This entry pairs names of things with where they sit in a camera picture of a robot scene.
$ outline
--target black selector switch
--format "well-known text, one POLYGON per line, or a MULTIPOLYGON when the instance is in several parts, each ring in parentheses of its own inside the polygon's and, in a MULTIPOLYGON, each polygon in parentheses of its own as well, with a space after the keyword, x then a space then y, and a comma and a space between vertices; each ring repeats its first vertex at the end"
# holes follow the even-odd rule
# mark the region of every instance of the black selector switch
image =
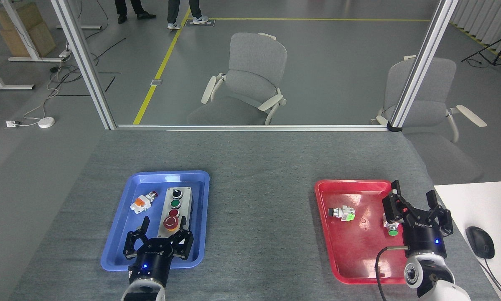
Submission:
POLYGON ((179 191, 178 189, 174 189, 172 191, 172 197, 175 198, 175 199, 181 199, 182 197, 182 192, 179 191))

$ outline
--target white round device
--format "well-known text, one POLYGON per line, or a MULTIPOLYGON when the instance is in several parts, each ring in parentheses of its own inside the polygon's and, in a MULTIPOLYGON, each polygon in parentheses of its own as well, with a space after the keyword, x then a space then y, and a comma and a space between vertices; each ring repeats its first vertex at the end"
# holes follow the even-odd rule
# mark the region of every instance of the white round device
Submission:
POLYGON ((38 121, 38 126, 41 128, 49 128, 55 123, 55 120, 52 117, 45 117, 38 121))

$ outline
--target black shoe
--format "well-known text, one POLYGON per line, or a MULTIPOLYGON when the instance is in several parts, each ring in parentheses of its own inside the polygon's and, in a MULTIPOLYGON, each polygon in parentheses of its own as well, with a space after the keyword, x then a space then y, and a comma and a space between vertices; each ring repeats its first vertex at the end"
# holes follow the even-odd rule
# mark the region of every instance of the black shoe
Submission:
POLYGON ((128 19, 128 17, 126 15, 119 15, 118 16, 118 24, 122 24, 122 23, 126 22, 127 19, 128 19))
POLYGON ((147 11, 145 11, 143 13, 138 13, 137 14, 137 19, 139 19, 139 20, 142 20, 142 19, 154 19, 155 17, 157 17, 157 16, 156 15, 151 15, 147 11))

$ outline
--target white sneaker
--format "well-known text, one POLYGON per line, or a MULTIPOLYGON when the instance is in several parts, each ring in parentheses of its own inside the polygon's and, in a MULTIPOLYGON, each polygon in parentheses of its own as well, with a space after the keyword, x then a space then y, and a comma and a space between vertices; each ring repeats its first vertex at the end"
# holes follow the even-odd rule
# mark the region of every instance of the white sneaker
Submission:
POLYGON ((180 27, 180 25, 178 25, 176 23, 169 23, 167 25, 167 29, 170 29, 172 31, 177 31, 178 29, 182 29, 182 28, 180 27))
POLYGON ((209 18, 205 15, 203 15, 202 17, 200 17, 200 19, 197 19, 195 17, 193 17, 193 21, 191 23, 193 24, 203 24, 203 23, 206 23, 208 22, 209 18))

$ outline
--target blue tray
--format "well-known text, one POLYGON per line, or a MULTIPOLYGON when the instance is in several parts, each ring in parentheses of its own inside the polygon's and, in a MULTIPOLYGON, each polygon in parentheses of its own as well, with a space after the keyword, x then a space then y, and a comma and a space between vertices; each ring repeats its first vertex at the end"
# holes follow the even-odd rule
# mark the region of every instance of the blue tray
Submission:
MULTIPOLYGON (((193 191, 193 212, 191 213, 190 227, 194 242, 187 260, 174 258, 170 268, 192 268, 202 261, 206 242, 206 215, 208 213, 210 175, 202 170, 156 171, 136 173, 126 182, 100 260, 103 269, 110 272, 128 270, 128 265, 134 263, 135 259, 128 260, 122 253, 126 235, 129 231, 135 231, 140 227, 145 217, 149 217, 150 225, 147 230, 147 237, 155 238, 163 211, 165 191, 169 187, 184 186, 191 187, 193 191), (139 214, 130 210, 130 205, 138 196, 147 194, 152 190, 157 191, 159 196, 152 203, 151 208, 139 214)), ((137 240, 135 249, 140 246, 141 240, 137 240)))

